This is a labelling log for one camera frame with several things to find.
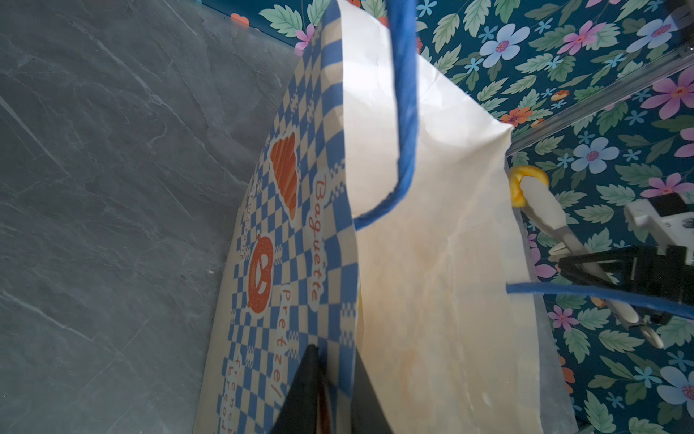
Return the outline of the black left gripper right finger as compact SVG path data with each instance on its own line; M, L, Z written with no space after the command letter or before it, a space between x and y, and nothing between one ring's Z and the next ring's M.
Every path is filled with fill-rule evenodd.
M352 434L392 434L363 362L354 367L351 403Z

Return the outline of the blue checkered paper bag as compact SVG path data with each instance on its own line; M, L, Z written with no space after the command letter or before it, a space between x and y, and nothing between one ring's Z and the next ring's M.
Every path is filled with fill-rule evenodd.
M509 157L511 141L683 45L689 1L405 1L419 71L403 181L387 1L214 1L299 57L241 202L193 429L270 433L305 350L318 429L363 362L393 433L690 433L693 319L573 284L522 211L542 181L589 253L663 250L625 206L693 207L693 65ZM663 340L624 328L631 305Z

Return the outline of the steel tongs with beige tips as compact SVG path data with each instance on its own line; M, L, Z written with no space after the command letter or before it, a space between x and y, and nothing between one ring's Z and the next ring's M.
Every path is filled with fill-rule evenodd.
M524 176L520 180L520 191L525 201L522 211L544 233L562 242L569 254L589 253L589 250L569 228L566 213L542 181L531 176ZM622 301L607 299L606 296L601 296L601 298L605 300L607 307L617 316L624 328L637 327L649 344L655 348L663 349L663 340L645 323L631 305Z

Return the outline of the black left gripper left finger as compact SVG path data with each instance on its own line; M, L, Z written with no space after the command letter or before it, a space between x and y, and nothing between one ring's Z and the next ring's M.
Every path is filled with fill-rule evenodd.
M314 434L318 429L318 395L321 385L319 352L305 350L293 383L271 434Z

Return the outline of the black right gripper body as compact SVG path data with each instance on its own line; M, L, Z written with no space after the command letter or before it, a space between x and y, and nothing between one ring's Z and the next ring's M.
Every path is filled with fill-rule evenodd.
M675 316L693 319L693 266L687 263L688 258L688 250L675 245L637 251L631 276L633 290L649 298L643 309L657 325L665 326Z

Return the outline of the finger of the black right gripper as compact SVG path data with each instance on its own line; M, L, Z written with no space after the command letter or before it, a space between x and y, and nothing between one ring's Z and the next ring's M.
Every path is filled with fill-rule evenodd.
M631 280L614 281L610 276L598 277L582 269L564 269L563 277L573 284L580 286L593 286L599 288L633 288L634 282Z
M597 269L600 269L604 273L624 273L632 269L636 256L636 248L624 248L614 251L568 256L561 259L558 265L561 272L581 269L591 274L598 274Z

